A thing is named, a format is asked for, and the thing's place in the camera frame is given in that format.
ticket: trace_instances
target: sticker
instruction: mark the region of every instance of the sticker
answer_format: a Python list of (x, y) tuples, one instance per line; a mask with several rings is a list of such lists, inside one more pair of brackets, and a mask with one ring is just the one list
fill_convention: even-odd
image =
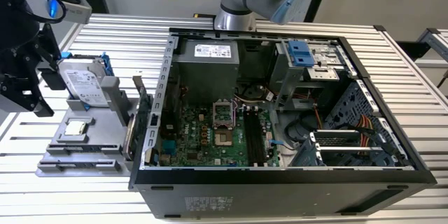
[(273, 98), (273, 93), (269, 91), (268, 95), (265, 96), (265, 99), (271, 102)]
[(91, 106), (108, 106), (96, 76), (87, 70), (65, 70), (79, 99)]
[(185, 197), (188, 211), (229, 211), (233, 197)]
[(195, 57), (232, 58), (231, 46), (196, 45)]

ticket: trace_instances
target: slotted metal surface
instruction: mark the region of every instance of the slotted metal surface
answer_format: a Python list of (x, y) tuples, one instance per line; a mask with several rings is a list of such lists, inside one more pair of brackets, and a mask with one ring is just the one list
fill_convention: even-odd
[[(75, 26), (61, 49), (75, 54), (107, 51), (120, 87), (136, 97), (132, 75), (141, 74), (148, 93), (155, 92), (169, 27), (212, 29), (204, 18), (151, 18), (93, 15), (91, 24)], [(344, 36), (372, 75), (376, 87), (423, 155), (437, 186), (397, 202), (368, 217), (207, 219), (183, 223), (432, 223), (448, 222), (448, 109), (447, 100), (407, 60), (387, 33), (372, 26), (292, 23), (285, 26), (259, 21), (259, 31)], [(128, 192), (125, 177), (39, 178), (33, 172), (67, 109), (67, 91), (41, 84), (52, 118), (33, 113), (11, 114), (0, 127), (0, 223), (124, 223), (155, 220), (139, 193)]]

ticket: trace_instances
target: black cable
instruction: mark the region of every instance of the black cable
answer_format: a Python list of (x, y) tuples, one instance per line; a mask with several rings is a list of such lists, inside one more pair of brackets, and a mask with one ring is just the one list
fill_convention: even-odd
[(439, 84), (437, 84), (437, 88), (441, 87), (443, 83), (445, 82), (445, 79), (447, 79), (447, 77), (444, 77), (444, 78), (441, 79), (441, 81), (440, 81)]
[(296, 149), (293, 149), (293, 148), (289, 148), (285, 144), (281, 144), (288, 150), (291, 150), (291, 151), (296, 151)]
[(297, 137), (292, 137), (292, 136), (289, 135), (289, 128), (291, 128), (296, 123), (299, 123), (299, 121), (300, 121), (300, 117), (299, 117), (296, 120), (292, 120), (292, 121), (288, 123), (287, 127), (284, 128), (284, 134), (285, 134), (287, 138), (288, 138), (291, 141), (293, 141), (295, 143), (296, 143), (296, 142), (303, 143), (303, 142), (305, 141), (304, 136), (300, 135), (300, 138), (297, 138)]

